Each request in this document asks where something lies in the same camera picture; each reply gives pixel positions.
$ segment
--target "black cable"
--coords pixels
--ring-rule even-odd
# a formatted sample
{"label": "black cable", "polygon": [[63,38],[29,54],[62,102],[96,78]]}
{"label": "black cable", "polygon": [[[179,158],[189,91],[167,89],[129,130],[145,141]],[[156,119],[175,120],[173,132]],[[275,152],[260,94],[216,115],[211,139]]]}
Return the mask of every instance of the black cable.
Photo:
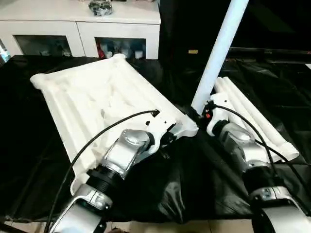
{"label": "black cable", "polygon": [[68,178],[68,175],[70,174],[70,171],[71,169],[73,168],[73,165],[75,164],[75,162],[77,162],[77,160],[79,159],[79,157],[81,156],[81,154],[86,150],[86,148],[92,144],[100,135],[102,135],[103,133],[105,133],[106,131],[110,130],[111,128],[115,127],[116,125],[119,125],[121,124],[122,122],[128,120],[128,119],[131,119],[133,117],[136,117],[136,116],[139,116],[139,115],[142,115],[142,114],[147,114],[147,113],[158,113],[158,110],[150,110],[150,111],[143,111],[143,112],[139,112],[139,113],[135,113],[135,114],[132,114],[122,120],[119,120],[117,121],[116,123],[113,123],[112,125],[109,125],[107,128],[103,129],[102,131],[100,131],[98,134],[96,134],[91,140],[89,140],[83,147],[82,149],[77,153],[77,155],[74,157],[74,159],[72,160],[71,164],[70,164],[70,167],[68,168],[65,176],[64,176],[64,179],[61,183],[61,185],[59,186],[59,189],[57,191],[57,194],[55,196],[55,199],[54,199],[54,202],[53,202],[53,205],[52,205],[52,208],[50,210],[50,214],[49,214],[49,217],[48,217],[48,220],[47,220],[47,223],[45,225],[45,228],[44,228],[44,233],[48,233],[49,231],[49,228],[50,228],[50,224],[51,224],[51,221],[52,221],[52,216],[53,216],[53,212],[54,212],[54,209],[56,207],[56,204],[57,204],[57,201],[58,201],[58,198],[59,198],[59,195],[63,189],[63,186]]}
{"label": "black cable", "polygon": [[268,155],[268,158],[269,158],[269,161],[271,164],[272,171],[273,171],[274,175],[277,176],[276,166],[273,162],[272,155],[270,153],[269,147],[268,147],[267,143],[265,142],[265,140],[263,139],[263,137],[261,136],[261,134],[259,133],[259,131],[256,129],[256,127],[251,122],[249,122],[245,117],[243,117],[240,113],[238,113],[238,112],[236,112],[230,108],[223,107],[223,106],[220,106],[217,104],[211,104],[211,108],[214,108],[214,107],[227,110],[227,111],[233,113],[234,115],[237,115],[239,118],[241,118],[243,121],[245,121],[245,123],[247,123],[253,129],[253,131],[258,135],[259,139],[262,141],[262,145],[267,151],[267,155]]}
{"label": "black cable", "polygon": [[297,169],[293,166],[293,164],[290,163],[290,161],[282,154],[280,154],[279,152],[277,152],[276,150],[272,149],[269,147],[269,150],[271,150],[273,153],[275,153],[276,155],[278,155],[282,160],[284,160],[286,163],[285,165],[287,165],[292,172],[295,174],[295,176],[299,179],[301,185],[303,186],[303,188],[305,189],[309,199],[311,200],[311,190],[308,188],[308,185],[306,184],[306,182],[302,179],[301,175],[298,173]]}
{"label": "black cable", "polygon": [[[273,150],[272,148],[270,148],[266,142],[263,140],[261,134],[258,132],[258,130],[252,125],[251,122],[249,122],[245,117],[243,117],[241,114],[239,114],[238,112],[230,109],[230,108],[227,108],[227,107],[223,107],[223,106],[219,106],[217,104],[211,104],[211,108],[221,108],[221,109],[224,109],[224,110],[227,110],[235,115],[237,115],[238,117],[240,117],[245,123],[247,123],[253,130],[254,132],[258,135],[259,139],[262,141],[262,142],[259,142],[258,140],[256,140],[256,142],[260,143],[267,151],[267,154],[268,154],[268,158],[269,158],[269,161],[270,161],[270,164],[271,164],[271,168],[275,174],[275,176],[278,176],[277,175],[277,171],[276,171],[276,166],[273,162],[273,159],[272,159],[272,156],[271,156],[271,153],[270,153],[270,150],[272,152],[277,152],[275,150]],[[280,153],[276,153],[278,156],[280,156],[280,158],[284,159],[285,161],[288,161],[288,159],[286,159],[283,155],[281,155]],[[296,175],[296,177],[299,179],[299,181],[301,182],[301,184],[304,186],[305,190],[307,191],[308,195],[310,195],[310,192],[308,191],[308,188],[307,188],[307,185],[306,183],[303,181],[303,179],[301,178],[301,176],[299,175],[299,173],[297,172],[297,170],[290,164],[287,164],[289,167],[292,168],[292,171],[293,173]],[[284,183],[284,186],[287,188],[287,190],[290,192],[290,194],[294,197],[294,199],[300,204],[301,207],[303,207],[305,209],[305,211],[310,215],[311,214],[311,211],[309,210],[309,208],[304,204],[304,202],[293,192],[290,191],[290,189],[287,187],[287,185]]]}

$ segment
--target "black plastic sheet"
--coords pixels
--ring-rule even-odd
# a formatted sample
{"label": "black plastic sheet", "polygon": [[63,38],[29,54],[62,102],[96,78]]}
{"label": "black plastic sheet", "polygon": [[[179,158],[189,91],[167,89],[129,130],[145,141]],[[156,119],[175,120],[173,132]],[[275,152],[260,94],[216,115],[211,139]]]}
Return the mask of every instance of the black plastic sheet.
{"label": "black plastic sheet", "polygon": [[[0,68],[2,150],[0,216],[14,221],[46,219],[53,197],[69,166],[51,114],[29,79],[96,61],[95,58],[15,56]],[[204,67],[164,68],[157,61],[130,64],[172,103],[186,110]],[[228,76],[301,152],[296,160],[311,163],[311,70],[299,64],[230,60]],[[249,218],[251,211],[240,171],[230,155],[204,129],[181,138],[133,168],[115,200],[108,220],[186,222],[191,219]],[[308,186],[311,169],[295,166]],[[286,165],[279,173],[311,208],[298,179]],[[58,211],[70,198],[69,182]]]}

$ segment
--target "white foam tray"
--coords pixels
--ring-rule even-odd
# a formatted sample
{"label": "white foam tray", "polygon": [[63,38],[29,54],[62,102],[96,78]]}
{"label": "white foam tray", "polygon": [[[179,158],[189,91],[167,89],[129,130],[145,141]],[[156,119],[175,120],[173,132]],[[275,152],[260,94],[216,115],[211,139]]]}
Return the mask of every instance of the white foam tray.
{"label": "white foam tray", "polygon": [[[177,124],[171,132],[177,138],[194,136],[198,131],[196,124],[137,73],[122,54],[51,74],[36,74],[31,82],[44,95],[70,161],[99,131],[140,111],[158,109],[174,116]],[[150,114],[128,120],[87,148],[73,166],[76,179],[71,193],[86,182],[86,171],[97,165],[123,129],[145,129],[148,120],[152,120]]]}

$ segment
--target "small object on cabinet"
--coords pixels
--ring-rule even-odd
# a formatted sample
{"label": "small object on cabinet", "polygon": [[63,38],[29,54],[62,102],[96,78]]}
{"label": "small object on cabinet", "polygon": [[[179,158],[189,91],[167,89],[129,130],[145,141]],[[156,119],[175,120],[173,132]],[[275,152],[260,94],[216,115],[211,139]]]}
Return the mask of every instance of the small object on cabinet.
{"label": "small object on cabinet", "polygon": [[88,7],[95,16],[108,16],[112,14],[112,5],[109,1],[92,0]]}

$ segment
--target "cabinet door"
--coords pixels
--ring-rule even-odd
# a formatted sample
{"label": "cabinet door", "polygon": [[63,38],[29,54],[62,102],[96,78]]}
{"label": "cabinet door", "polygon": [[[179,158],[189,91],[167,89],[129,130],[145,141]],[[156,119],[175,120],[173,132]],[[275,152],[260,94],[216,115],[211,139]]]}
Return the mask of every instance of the cabinet door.
{"label": "cabinet door", "polygon": [[87,57],[110,57],[124,53],[127,58],[157,59],[157,24],[78,22]]}
{"label": "cabinet door", "polygon": [[11,56],[85,56],[75,22],[0,21],[0,39]]}

